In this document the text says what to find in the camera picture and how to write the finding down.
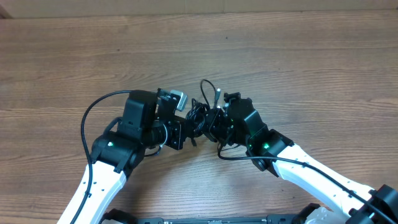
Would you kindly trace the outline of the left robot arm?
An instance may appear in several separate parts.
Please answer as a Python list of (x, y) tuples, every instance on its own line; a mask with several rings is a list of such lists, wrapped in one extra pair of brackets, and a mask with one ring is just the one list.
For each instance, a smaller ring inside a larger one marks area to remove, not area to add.
[(126, 91), (123, 115), (114, 118), (91, 148), (83, 141), (88, 164), (82, 180), (59, 223), (99, 223), (113, 198), (147, 149), (163, 146), (180, 150), (186, 135), (183, 111), (187, 96), (177, 90)]

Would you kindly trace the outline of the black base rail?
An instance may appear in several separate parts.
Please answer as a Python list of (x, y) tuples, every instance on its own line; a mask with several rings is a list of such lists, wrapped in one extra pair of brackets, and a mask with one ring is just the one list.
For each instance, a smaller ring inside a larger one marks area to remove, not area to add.
[(105, 213), (101, 224), (291, 224), (305, 223), (305, 219), (319, 204), (310, 203), (298, 214), (270, 214), (262, 217), (229, 217), (229, 218), (137, 218), (121, 210), (112, 209)]

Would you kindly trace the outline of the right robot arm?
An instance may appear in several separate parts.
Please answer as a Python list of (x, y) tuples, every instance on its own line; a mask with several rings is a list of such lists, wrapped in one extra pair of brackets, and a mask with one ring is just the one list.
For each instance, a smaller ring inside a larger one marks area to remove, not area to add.
[(374, 189), (335, 172), (309, 156), (298, 144), (269, 129), (249, 98), (225, 94), (225, 106), (204, 115), (203, 134), (219, 144), (246, 148), (239, 160), (289, 181), (322, 202), (304, 208), (294, 223), (397, 223), (397, 190)]

